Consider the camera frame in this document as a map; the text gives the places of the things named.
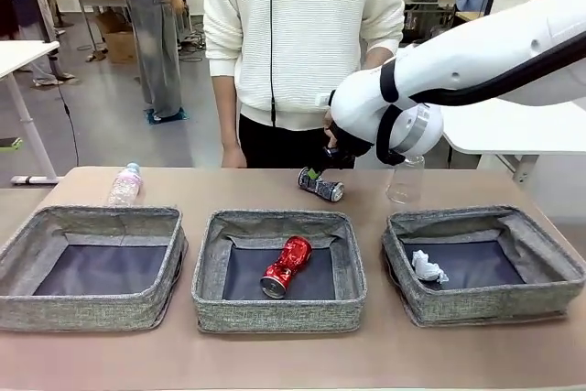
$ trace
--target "red can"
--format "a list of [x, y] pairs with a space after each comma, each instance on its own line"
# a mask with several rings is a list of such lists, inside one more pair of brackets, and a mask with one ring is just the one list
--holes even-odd
[[308, 263], [310, 256], [311, 244], [308, 240], [296, 235], [290, 237], [278, 260], [267, 267], [260, 278], [263, 292], [273, 299], [285, 297], [291, 278]]

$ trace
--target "gray floor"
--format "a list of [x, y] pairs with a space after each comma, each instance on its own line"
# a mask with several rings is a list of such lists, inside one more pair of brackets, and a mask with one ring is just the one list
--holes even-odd
[[[149, 126], [142, 113], [140, 87], [135, 66], [112, 65], [108, 60], [86, 63], [89, 50], [77, 50], [89, 43], [80, 16], [61, 37], [60, 61], [82, 83], [61, 89], [71, 109], [81, 165], [122, 166], [135, 161], [150, 167], [219, 167], [222, 158], [217, 114], [208, 63], [182, 62], [183, 102], [189, 121]], [[55, 169], [63, 175], [75, 166], [71, 128], [59, 91], [30, 89], [30, 74], [17, 80], [37, 124]], [[0, 188], [9, 186], [15, 175], [38, 174], [39, 169], [7, 89], [0, 83], [0, 137], [22, 136], [23, 147], [0, 152]], [[426, 157], [428, 168], [444, 168], [448, 145], [440, 143]], [[453, 167], [475, 168], [477, 157], [456, 154]], [[374, 152], [358, 161], [359, 168], [383, 167]]]

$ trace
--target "sweater cuff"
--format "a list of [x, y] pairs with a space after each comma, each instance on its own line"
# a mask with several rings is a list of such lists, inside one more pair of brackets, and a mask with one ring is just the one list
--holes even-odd
[[210, 60], [210, 76], [233, 77], [236, 60]]
[[393, 53], [393, 56], [396, 55], [396, 51], [399, 49], [399, 42], [398, 40], [394, 39], [385, 39], [385, 40], [377, 40], [370, 45], [368, 45], [368, 49], [366, 53], [370, 52], [374, 48], [385, 48], [390, 50]]

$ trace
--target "clear plastic bottle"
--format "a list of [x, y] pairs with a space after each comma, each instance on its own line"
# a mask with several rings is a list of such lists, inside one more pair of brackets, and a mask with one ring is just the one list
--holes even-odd
[[114, 180], [108, 204], [116, 206], [130, 206], [135, 200], [143, 180], [140, 177], [140, 167], [131, 162], [125, 169], [120, 171]]
[[422, 156], [406, 157], [402, 164], [395, 167], [386, 196], [400, 204], [419, 202], [424, 169], [425, 159]]

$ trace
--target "black pants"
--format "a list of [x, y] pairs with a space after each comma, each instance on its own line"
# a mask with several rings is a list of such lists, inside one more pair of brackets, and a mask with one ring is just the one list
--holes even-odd
[[[323, 129], [294, 132], [256, 123], [240, 115], [240, 146], [249, 168], [319, 167], [327, 161]], [[353, 168], [353, 162], [344, 165]]]

